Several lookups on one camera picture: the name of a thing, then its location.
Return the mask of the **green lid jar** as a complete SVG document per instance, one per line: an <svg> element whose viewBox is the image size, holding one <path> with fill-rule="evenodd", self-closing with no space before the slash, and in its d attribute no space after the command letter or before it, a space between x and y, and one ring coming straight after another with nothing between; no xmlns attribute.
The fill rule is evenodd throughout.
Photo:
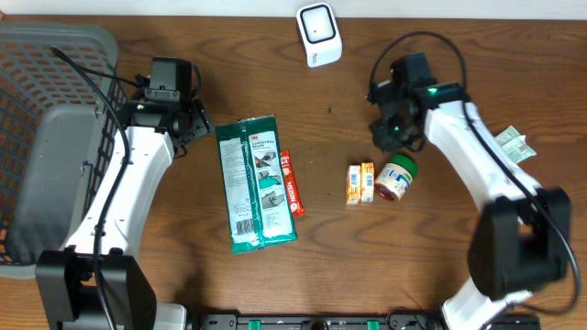
<svg viewBox="0 0 587 330"><path fill-rule="evenodd" d="M411 158L395 154L380 171L374 188L380 196L399 201L410 188L417 173L418 166Z"/></svg>

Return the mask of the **mint green snack packet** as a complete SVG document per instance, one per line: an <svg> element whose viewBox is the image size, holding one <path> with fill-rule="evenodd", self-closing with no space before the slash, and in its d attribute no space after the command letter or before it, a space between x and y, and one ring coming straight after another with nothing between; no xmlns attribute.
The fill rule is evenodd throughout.
<svg viewBox="0 0 587 330"><path fill-rule="evenodd" d="M513 126L509 126L494 138L514 163L520 163L537 155L527 145L526 136L520 134Z"/></svg>

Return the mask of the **orange small box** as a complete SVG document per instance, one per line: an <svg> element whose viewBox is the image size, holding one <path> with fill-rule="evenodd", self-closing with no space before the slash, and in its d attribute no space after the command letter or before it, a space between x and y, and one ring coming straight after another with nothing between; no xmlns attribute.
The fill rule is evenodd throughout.
<svg viewBox="0 0 587 330"><path fill-rule="evenodd" d="M347 171L346 204L359 204L361 200L361 166L350 165Z"/></svg>
<svg viewBox="0 0 587 330"><path fill-rule="evenodd" d="M363 162L360 165L360 176L360 201L362 203L371 203L374 198L374 164L372 162Z"/></svg>

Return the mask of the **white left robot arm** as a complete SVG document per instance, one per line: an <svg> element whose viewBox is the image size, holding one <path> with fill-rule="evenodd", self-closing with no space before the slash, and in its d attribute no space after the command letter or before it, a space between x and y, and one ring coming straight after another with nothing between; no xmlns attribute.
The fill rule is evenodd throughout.
<svg viewBox="0 0 587 330"><path fill-rule="evenodd" d="M114 152L79 227L40 254L36 282L52 329L190 329L189 310L157 299L138 264L153 197L190 142L213 133L196 65L155 57L114 117Z"/></svg>

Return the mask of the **green white package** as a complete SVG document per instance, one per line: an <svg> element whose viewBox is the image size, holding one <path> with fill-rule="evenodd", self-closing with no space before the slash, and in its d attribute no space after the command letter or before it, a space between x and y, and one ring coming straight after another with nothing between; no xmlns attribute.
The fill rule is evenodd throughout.
<svg viewBox="0 0 587 330"><path fill-rule="evenodd" d="M295 241L275 117L216 128L232 252L246 253Z"/></svg>

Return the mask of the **red stick sachet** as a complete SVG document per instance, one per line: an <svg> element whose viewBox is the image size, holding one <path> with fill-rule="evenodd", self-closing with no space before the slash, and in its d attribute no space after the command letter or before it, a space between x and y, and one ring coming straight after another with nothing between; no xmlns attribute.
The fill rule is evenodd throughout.
<svg viewBox="0 0 587 330"><path fill-rule="evenodd" d="M281 152L282 172L285 179L285 190L288 197L290 211L293 216L304 216L305 209L303 207L301 197L297 188L297 182L294 176L294 171L291 162L291 154L289 150Z"/></svg>

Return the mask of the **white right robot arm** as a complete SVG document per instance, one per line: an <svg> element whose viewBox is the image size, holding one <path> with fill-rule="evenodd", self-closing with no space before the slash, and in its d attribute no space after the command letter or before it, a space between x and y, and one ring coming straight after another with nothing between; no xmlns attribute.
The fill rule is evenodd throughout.
<svg viewBox="0 0 587 330"><path fill-rule="evenodd" d="M440 83L423 53L392 63L391 78L370 82L368 100L381 109L371 125L383 151L436 146L467 187L480 213L467 263L469 278L426 319L428 329L492 329L534 292L578 278L570 249L571 202L545 189L500 147L463 82Z"/></svg>

